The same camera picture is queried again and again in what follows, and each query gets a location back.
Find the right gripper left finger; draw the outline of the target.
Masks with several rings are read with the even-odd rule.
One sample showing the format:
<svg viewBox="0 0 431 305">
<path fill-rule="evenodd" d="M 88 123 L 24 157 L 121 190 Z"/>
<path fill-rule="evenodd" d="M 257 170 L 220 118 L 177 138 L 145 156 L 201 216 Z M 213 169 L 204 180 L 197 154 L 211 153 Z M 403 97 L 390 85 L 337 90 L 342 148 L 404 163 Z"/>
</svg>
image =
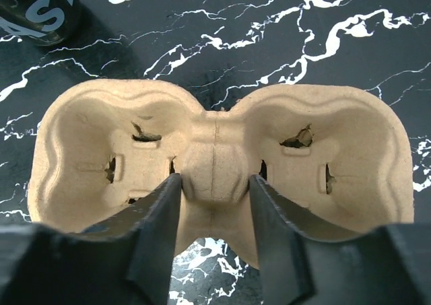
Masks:
<svg viewBox="0 0 431 305">
<path fill-rule="evenodd" d="M 107 270 L 93 304 L 167 303 L 181 189 L 180 174 L 170 174 L 148 196 L 81 233 L 102 249 Z"/>
</svg>

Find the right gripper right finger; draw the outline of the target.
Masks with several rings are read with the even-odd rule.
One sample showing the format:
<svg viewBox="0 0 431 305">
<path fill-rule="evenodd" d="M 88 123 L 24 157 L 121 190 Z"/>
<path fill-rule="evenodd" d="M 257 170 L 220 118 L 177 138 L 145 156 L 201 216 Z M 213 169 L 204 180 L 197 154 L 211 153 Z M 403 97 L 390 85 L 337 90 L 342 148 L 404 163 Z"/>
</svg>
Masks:
<svg viewBox="0 0 431 305">
<path fill-rule="evenodd" d="M 357 233 L 331 224 L 252 175 L 249 193 L 265 304 L 365 304 L 360 271 L 342 258 Z"/>
</svg>

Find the brown pulp cup carrier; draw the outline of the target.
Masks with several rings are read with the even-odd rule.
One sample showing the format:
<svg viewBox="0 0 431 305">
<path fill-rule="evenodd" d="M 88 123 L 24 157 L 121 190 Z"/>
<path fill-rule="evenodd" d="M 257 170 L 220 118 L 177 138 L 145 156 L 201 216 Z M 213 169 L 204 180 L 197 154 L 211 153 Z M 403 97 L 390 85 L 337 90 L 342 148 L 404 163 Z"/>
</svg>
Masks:
<svg viewBox="0 0 431 305">
<path fill-rule="evenodd" d="M 258 267 L 249 177 L 265 174 L 335 240 L 414 219 L 412 156 L 390 106 L 349 86 L 267 86 L 226 112 L 166 81 L 94 79 L 45 112 L 28 184 L 34 222 L 81 232 L 181 175 L 176 253 L 220 238 Z"/>
</svg>

